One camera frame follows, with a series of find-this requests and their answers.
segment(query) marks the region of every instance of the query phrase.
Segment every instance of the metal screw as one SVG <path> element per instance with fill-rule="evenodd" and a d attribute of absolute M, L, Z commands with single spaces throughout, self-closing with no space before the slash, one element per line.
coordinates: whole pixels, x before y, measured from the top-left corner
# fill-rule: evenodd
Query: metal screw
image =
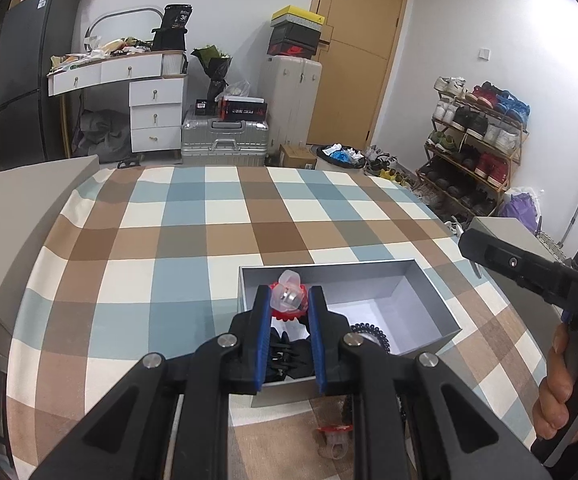
<path fill-rule="evenodd" d="M 360 334 L 349 332 L 345 334 L 342 341 L 344 341 L 347 346 L 360 346 L 365 341 L 365 338 Z"/>
<path fill-rule="evenodd" d="M 142 358 L 142 366 L 145 368 L 158 368 L 162 364 L 162 356 L 160 354 L 146 354 Z"/>
<path fill-rule="evenodd" d="M 238 338 L 233 334 L 222 334 L 218 338 L 218 344 L 223 348 L 231 348 L 238 342 Z"/>
<path fill-rule="evenodd" d="M 438 356 L 431 352 L 424 352 L 418 356 L 418 361 L 425 368 L 435 368 L 438 365 Z"/>

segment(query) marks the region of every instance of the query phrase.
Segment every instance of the plaid tablecloth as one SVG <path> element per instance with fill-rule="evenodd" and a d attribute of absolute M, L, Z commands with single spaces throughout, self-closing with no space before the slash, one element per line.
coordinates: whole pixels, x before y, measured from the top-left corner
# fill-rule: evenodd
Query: plaid tablecloth
<path fill-rule="evenodd" d="M 541 353 L 488 276 L 410 192 L 379 178 L 285 168 L 101 170 L 75 190 L 22 300 L 8 428 L 27 478 L 141 356 L 187 354 L 225 332 L 240 266 L 414 258 L 462 331 L 442 359 L 529 444 Z M 232 478 L 346 478 L 317 453 L 335 400 L 231 399 Z"/>

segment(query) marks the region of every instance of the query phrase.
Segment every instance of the white desk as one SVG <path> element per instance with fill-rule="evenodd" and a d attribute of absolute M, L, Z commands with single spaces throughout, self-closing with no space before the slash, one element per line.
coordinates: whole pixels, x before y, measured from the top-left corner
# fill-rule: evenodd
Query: white desk
<path fill-rule="evenodd" d="M 112 57 L 50 74 L 49 95 L 60 95 L 65 152 L 70 156 L 64 94 L 117 81 L 130 81 L 131 151 L 179 150 L 187 78 L 181 50 Z"/>

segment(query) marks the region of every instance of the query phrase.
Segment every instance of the human hand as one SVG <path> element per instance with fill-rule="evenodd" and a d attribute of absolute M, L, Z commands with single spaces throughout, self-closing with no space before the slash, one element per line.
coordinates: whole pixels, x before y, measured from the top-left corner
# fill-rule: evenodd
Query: human hand
<path fill-rule="evenodd" d="M 547 356 L 547 377 L 538 387 L 538 400 L 532 410 L 536 434 L 547 440 L 556 436 L 556 432 L 567 424 L 570 416 L 565 406 L 573 390 L 572 377 L 564 361 L 568 342 L 567 326 L 560 324 L 556 328 L 554 344 Z M 573 442 L 578 442 L 578 432 Z"/>

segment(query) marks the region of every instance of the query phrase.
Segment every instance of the door frame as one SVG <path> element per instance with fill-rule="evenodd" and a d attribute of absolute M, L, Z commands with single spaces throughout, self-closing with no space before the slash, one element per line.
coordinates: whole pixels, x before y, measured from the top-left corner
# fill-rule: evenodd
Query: door frame
<path fill-rule="evenodd" d="M 375 126 L 378 122 L 378 116 L 380 115 L 380 110 L 383 107 L 384 95 L 385 92 L 387 91 L 387 85 L 389 84 L 389 79 L 391 78 L 391 70 L 393 69 L 393 62 L 396 57 L 396 51 L 398 50 L 400 33 L 402 32 L 402 25 L 405 19 L 405 11 L 407 10 L 407 1 L 408 0 L 402 0 L 402 6 L 400 7 L 400 16 L 398 17 L 398 25 L 396 27 L 396 32 L 393 35 L 393 42 L 391 44 L 391 54 L 389 54 L 387 69 L 384 73 L 383 86 L 380 90 L 380 95 L 378 95 L 378 101 L 376 103 L 375 110 L 373 111 L 373 119 L 371 119 L 371 127 L 369 129 L 367 140 L 365 141 L 365 147 L 369 145 L 371 140 L 373 140 L 373 135 L 375 134 Z M 309 10 L 311 12 L 317 12 L 319 5 L 320 0 L 311 0 L 311 6 L 309 7 Z"/>

